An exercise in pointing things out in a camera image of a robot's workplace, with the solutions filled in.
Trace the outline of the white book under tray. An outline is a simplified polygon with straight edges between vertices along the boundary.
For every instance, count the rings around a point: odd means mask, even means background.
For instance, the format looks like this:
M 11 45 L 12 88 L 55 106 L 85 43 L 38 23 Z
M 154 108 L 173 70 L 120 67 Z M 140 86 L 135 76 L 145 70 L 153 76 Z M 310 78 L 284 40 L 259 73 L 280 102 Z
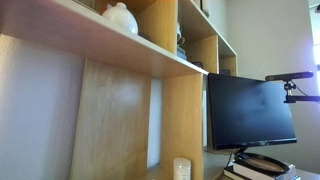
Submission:
M 295 169 L 290 170 L 288 173 L 284 174 L 267 173 L 251 169 L 238 163 L 233 164 L 233 171 L 249 178 L 250 180 L 293 180 L 297 177 Z

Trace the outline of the wooden shelf unit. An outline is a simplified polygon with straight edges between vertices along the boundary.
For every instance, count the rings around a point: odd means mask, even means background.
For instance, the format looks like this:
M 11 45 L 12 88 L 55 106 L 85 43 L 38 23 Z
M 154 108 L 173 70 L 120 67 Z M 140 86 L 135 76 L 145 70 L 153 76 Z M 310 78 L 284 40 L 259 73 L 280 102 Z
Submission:
M 102 16 L 118 2 L 138 34 Z M 217 174 L 205 76 L 236 54 L 194 0 L 0 0 L 0 31 L 0 180 L 165 180 L 178 157 Z

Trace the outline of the dark round tray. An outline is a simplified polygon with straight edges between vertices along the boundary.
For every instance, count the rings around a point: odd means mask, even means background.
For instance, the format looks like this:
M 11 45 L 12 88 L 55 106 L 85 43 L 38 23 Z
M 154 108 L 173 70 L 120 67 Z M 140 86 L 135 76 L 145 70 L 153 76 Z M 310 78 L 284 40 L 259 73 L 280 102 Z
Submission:
M 235 155 L 235 162 L 267 173 L 284 174 L 290 170 L 288 165 L 278 160 L 254 153 L 237 153 Z

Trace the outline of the black computer monitor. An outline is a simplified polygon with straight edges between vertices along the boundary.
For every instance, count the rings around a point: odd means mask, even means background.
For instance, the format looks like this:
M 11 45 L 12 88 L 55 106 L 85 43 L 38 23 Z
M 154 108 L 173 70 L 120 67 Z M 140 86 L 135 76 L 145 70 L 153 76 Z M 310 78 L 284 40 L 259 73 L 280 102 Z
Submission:
M 208 145 L 215 150 L 296 143 L 283 85 L 210 73 Z

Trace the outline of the black bottom book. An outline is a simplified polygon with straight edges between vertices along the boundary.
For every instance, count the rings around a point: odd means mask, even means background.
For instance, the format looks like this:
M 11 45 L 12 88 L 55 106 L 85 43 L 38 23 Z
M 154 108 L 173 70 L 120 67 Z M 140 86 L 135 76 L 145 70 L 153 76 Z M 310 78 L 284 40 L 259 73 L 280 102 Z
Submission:
M 266 175 L 241 166 L 225 167 L 224 174 L 232 180 L 301 180 L 295 174 Z

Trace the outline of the green and white plush toy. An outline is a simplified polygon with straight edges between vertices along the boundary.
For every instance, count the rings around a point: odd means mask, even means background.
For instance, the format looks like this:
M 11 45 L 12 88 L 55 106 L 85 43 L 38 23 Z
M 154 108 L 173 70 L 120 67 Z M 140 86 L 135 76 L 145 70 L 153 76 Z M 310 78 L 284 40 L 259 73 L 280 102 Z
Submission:
M 177 25 L 176 25 L 176 33 L 177 33 L 177 45 L 182 47 L 185 43 L 185 38 L 182 36 L 182 31 L 181 31 L 181 26 L 180 26 L 180 23 L 177 22 Z

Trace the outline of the blue book stack on shelf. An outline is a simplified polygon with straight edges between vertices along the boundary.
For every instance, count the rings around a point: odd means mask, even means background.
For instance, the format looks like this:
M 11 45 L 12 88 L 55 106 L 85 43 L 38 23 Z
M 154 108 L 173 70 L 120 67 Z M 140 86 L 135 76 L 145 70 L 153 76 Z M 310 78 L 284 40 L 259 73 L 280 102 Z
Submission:
M 187 56 L 186 56 L 186 53 L 185 53 L 185 50 L 182 49 L 181 47 L 178 47 L 177 48 L 177 56 L 186 60 L 187 59 Z

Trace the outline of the white candle jar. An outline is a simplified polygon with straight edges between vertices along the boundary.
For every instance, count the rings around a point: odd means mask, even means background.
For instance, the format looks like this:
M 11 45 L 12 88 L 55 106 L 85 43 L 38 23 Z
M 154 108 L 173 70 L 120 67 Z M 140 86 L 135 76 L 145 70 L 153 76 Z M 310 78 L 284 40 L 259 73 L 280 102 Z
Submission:
M 191 180 L 191 161 L 187 158 L 176 158 L 174 164 L 174 180 Z

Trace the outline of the white ceramic vase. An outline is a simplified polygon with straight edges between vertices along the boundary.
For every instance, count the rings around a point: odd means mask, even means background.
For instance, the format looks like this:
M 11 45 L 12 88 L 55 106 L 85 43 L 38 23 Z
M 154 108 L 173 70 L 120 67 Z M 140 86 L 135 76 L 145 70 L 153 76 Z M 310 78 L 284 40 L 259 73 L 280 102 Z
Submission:
M 109 6 L 102 16 L 128 31 L 138 34 L 137 21 L 124 3 L 118 2 L 115 6 Z

